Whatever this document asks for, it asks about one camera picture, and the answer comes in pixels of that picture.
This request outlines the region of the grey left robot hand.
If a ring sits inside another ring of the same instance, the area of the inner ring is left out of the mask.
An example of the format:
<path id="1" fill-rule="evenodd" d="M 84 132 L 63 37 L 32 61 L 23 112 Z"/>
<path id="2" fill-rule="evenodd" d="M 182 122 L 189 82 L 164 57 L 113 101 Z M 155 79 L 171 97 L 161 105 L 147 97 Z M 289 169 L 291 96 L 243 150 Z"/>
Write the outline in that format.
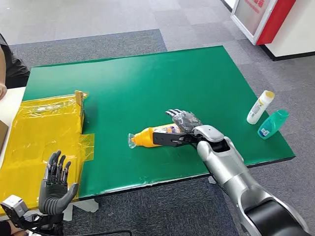
<path id="1" fill-rule="evenodd" d="M 71 162 L 69 161 L 63 166 L 65 158 L 60 150 L 49 157 L 41 182 L 39 197 L 39 209 L 41 213 L 61 214 L 77 194 L 78 183 L 68 187 L 67 177 Z"/>

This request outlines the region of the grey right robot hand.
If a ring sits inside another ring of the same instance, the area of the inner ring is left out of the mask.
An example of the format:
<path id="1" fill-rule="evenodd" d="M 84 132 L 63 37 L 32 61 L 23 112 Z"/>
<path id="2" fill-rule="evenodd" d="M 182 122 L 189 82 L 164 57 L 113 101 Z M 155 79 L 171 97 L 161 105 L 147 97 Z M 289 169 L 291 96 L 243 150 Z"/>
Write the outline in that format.
<path id="1" fill-rule="evenodd" d="M 202 122 L 192 112 L 187 112 L 179 109 L 169 109 L 165 112 L 170 116 L 172 121 L 179 128 L 179 133 L 167 133 L 154 131 L 153 143 L 159 146 L 181 147 L 190 145 L 196 149 L 199 140 L 194 135 L 193 130 L 195 127 L 202 125 Z"/>

